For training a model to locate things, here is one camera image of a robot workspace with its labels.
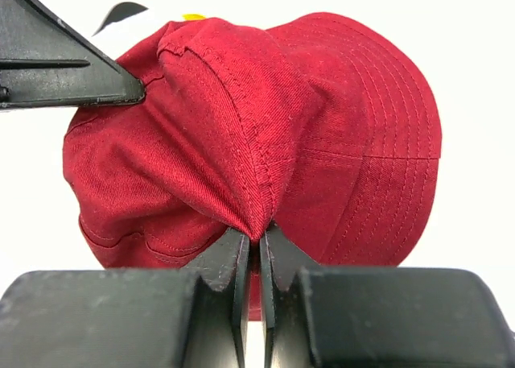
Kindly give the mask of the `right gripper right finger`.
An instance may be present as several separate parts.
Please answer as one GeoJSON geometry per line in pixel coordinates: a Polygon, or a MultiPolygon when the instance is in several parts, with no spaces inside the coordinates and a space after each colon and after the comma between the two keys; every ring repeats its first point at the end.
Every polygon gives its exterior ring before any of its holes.
{"type": "Polygon", "coordinates": [[[277,225],[259,242],[268,367],[511,367],[514,337],[470,271],[328,267],[277,225]]]}

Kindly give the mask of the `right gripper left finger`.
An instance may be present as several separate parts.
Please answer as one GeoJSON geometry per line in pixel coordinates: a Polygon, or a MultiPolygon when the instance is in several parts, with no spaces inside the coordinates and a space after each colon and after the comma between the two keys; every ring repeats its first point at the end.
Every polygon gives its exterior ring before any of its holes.
{"type": "Polygon", "coordinates": [[[249,239],[180,269],[32,271],[1,299],[4,367],[242,367],[249,239]]]}

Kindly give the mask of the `dark red hat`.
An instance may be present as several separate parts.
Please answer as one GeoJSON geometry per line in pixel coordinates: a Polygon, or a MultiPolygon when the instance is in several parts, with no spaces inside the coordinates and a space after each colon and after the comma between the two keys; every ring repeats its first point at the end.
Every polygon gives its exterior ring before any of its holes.
{"type": "Polygon", "coordinates": [[[119,57],[143,102],[80,107],[63,171],[104,267],[181,267],[270,223],[315,261],[397,266],[422,236],[442,131],[418,67],[350,18],[169,22],[119,57]]]}

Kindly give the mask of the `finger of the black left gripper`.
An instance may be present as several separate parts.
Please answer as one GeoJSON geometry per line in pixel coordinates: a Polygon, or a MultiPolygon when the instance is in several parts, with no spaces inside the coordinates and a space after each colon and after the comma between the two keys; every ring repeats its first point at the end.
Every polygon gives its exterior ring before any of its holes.
{"type": "Polygon", "coordinates": [[[125,105],[143,83],[39,0],[1,0],[1,107],[125,105]]]}

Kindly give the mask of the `white hat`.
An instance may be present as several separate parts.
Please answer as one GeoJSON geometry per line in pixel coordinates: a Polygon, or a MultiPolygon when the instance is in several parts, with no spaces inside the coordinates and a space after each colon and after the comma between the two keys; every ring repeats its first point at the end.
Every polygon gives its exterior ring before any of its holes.
{"type": "Polygon", "coordinates": [[[136,43],[155,33],[168,21],[141,3],[120,2],[113,6],[93,33],[92,43],[115,60],[136,43]]]}

